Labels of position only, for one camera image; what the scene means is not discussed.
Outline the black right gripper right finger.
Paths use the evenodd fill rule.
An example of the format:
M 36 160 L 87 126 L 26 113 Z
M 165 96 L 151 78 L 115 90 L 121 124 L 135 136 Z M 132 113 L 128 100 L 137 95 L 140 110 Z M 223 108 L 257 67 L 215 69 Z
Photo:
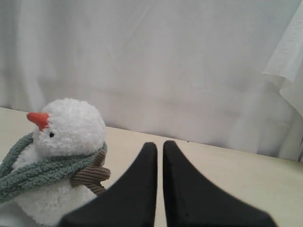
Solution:
M 275 227 L 272 217 L 216 186 L 176 142 L 163 145 L 163 196 L 169 227 Z

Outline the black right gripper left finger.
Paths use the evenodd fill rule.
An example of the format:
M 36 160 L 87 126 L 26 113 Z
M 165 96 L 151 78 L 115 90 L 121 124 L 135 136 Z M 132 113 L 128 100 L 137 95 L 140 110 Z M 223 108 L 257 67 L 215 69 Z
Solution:
M 158 152 L 144 143 L 127 171 L 90 203 L 64 215 L 60 227 L 152 227 L 155 222 Z

